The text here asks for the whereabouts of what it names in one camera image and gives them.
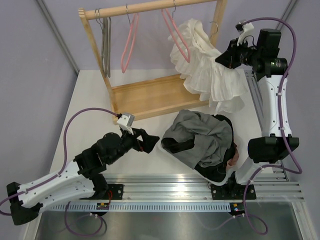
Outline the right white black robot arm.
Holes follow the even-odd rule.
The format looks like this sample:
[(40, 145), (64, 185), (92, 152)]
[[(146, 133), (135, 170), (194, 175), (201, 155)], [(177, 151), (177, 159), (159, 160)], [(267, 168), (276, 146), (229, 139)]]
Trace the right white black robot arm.
[(261, 137), (248, 142), (248, 158), (234, 173), (236, 181), (227, 185), (227, 193), (239, 198), (247, 183), (251, 183), (257, 169), (275, 164), (286, 158), (300, 144), (293, 137), (287, 114), (285, 71), (288, 61), (280, 58), (281, 32), (264, 28), (259, 32), (255, 44), (248, 43), (250, 30), (243, 29), (238, 38), (230, 41), (227, 50), (216, 62), (230, 69), (240, 65), (252, 68), (253, 79), (258, 86), (262, 103)]

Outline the pink pleated skirt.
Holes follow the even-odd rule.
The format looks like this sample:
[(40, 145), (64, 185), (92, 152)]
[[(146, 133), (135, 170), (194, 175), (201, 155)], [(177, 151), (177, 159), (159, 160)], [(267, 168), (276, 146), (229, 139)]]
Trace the pink pleated skirt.
[(235, 143), (233, 144), (233, 146), (235, 149), (235, 153), (234, 153), (234, 156), (227, 161), (226, 170), (233, 168), (239, 160), (238, 146)]

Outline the cream white hanger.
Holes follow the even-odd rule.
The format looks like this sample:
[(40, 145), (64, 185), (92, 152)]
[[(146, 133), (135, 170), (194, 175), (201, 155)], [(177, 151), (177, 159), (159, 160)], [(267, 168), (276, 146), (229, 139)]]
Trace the cream white hanger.
[(212, 20), (211, 22), (211, 29), (210, 29), (210, 38), (213, 38), (219, 32), (219, 24)]

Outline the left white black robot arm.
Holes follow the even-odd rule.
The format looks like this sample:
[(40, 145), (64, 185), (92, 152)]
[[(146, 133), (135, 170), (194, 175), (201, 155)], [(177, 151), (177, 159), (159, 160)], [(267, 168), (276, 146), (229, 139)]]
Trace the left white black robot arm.
[(103, 172), (131, 149), (151, 153), (158, 136), (144, 129), (122, 130), (122, 135), (105, 134), (90, 148), (75, 156), (63, 171), (55, 171), (30, 183), (12, 182), (7, 185), (10, 216), (20, 226), (36, 219), (51, 207), (78, 199), (103, 199), (109, 186)]

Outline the pink velvet hanger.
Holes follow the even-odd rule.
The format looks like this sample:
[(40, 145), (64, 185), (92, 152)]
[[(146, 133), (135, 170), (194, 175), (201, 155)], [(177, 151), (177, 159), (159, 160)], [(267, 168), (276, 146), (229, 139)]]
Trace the pink velvet hanger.
[(127, 36), (127, 40), (124, 46), (123, 53), (121, 55), (121, 61), (120, 61), (120, 66), (121, 66), (121, 72), (124, 74), (126, 70), (128, 69), (135, 43), (136, 43), (136, 37), (137, 37), (137, 31), (138, 31), (138, 24), (139, 24), (139, 13), (134, 13), (132, 20), (129, 17), (129, 8), (128, 5), (125, 5), (126, 8), (126, 14), (127, 18), (129, 21), (129, 33)]
[[(190, 49), (188, 47), (187, 42), (183, 38), (183, 35), (179, 31), (179, 29), (176, 25), (176, 22), (174, 21), (174, 14), (173, 13), (170, 14), (167, 8), (162, 9), (161, 14), (162, 14), (162, 17), (164, 19), (164, 22), (165, 22), (169, 32), (170, 32), (170, 36), (171, 36), (172, 40), (174, 41), (176, 47), (178, 48), (179, 52), (181, 53), (181, 55), (183, 56), (185, 61), (187, 63), (190, 63), (190, 60), (191, 60)], [(182, 45), (184, 46), (185, 50), (183, 50), (182, 47), (179, 45), (178, 38), (179, 38), (180, 42), (182, 43)]]

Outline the white ruffled skirt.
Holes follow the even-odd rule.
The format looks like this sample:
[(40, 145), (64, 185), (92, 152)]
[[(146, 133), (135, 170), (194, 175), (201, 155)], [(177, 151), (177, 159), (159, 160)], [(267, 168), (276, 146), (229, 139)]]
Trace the white ruffled skirt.
[(203, 30), (198, 19), (189, 19), (178, 26), (190, 51), (190, 63), (179, 52), (174, 43), (170, 52), (170, 61), (184, 80), (185, 89), (199, 95), (201, 102), (208, 102), (215, 113), (235, 113), (244, 108), (242, 96), (248, 88), (236, 69), (229, 69), (215, 61), (221, 55)]

